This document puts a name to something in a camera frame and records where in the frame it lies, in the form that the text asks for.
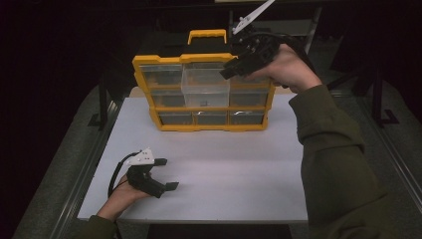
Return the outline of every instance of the white table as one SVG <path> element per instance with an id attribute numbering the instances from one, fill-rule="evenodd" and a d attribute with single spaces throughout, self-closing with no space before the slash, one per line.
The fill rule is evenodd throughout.
<path id="1" fill-rule="evenodd" d="M 106 201 L 112 173 L 126 155 L 150 147 L 167 165 L 152 178 L 179 181 L 175 191 L 146 198 L 120 219 L 146 223 L 293 223 L 308 220 L 301 181 L 303 147 L 288 105 L 275 95 L 264 131 L 159 131 L 145 98 L 127 98 L 118 115 L 78 218 Z M 124 166 L 117 180 L 127 171 Z"/>

